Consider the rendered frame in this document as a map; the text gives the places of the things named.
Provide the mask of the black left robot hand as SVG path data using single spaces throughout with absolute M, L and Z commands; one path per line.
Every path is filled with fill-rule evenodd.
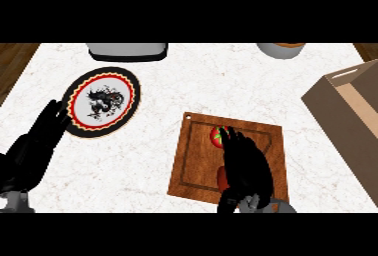
M 0 153 L 0 194 L 37 187 L 69 122 L 62 102 L 52 100 L 28 133 L 18 137 L 7 152 Z

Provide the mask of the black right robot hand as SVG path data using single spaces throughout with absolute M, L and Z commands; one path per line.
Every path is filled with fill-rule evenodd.
M 232 127 L 220 129 L 224 171 L 229 187 L 221 192 L 218 213 L 233 213 L 246 196 L 258 196 L 257 209 L 270 203 L 273 178 L 269 163 L 255 142 Z

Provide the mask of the brown wooden cutting board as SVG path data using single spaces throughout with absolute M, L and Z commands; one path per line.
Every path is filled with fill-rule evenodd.
M 186 112 L 177 143 L 171 180 L 167 194 L 207 203 L 218 203 L 218 168 L 224 165 L 223 149 L 214 143 L 215 127 L 233 127 L 249 137 L 261 150 L 272 171 L 272 197 L 289 201 L 282 127 Z

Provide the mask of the brown cardboard box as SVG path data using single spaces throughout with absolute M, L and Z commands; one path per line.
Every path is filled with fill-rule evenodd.
M 323 75 L 301 100 L 378 207 L 378 59 Z

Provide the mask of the black rimmed patterned plate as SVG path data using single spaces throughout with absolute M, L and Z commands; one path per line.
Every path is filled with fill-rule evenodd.
M 71 124 L 66 131 L 93 139 L 109 135 L 128 122 L 140 102 L 140 84 L 121 67 L 102 67 L 83 74 L 62 97 Z

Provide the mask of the grey round pot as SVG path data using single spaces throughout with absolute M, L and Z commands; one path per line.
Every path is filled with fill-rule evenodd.
M 261 52 L 274 59 L 292 59 L 304 48 L 304 43 L 258 43 Z

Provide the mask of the grey and black appliance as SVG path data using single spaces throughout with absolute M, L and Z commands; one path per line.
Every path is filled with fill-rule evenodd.
M 97 61 L 149 62 L 167 57 L 167 43 L 87 43 L 88 54 Z

